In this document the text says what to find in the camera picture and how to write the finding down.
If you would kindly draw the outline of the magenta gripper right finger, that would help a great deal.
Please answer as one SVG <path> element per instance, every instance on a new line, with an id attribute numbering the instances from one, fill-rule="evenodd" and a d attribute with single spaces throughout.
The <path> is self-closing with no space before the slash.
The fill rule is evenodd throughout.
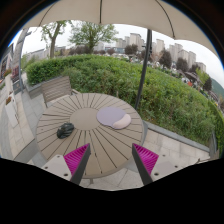
<path id="1" fill-rule="evenodd" d="M 151 172 L 159 158 L 159 155 L 135 143 L 132 144 L 132 155 L 143 185 L 152 183 L 153 180 L 151 178 Z"/>

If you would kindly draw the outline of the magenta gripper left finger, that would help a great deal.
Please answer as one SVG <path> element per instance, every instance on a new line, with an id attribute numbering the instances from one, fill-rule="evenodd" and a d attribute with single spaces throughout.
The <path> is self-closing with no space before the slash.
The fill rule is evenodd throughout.
<path id="1" fill-rule="evenodd" d="M 72 183 L 76 185 L 80 184 L 90 155 L 90 144 L 86 144 L 64 156 L 65 162 L 72 174 Z"/>

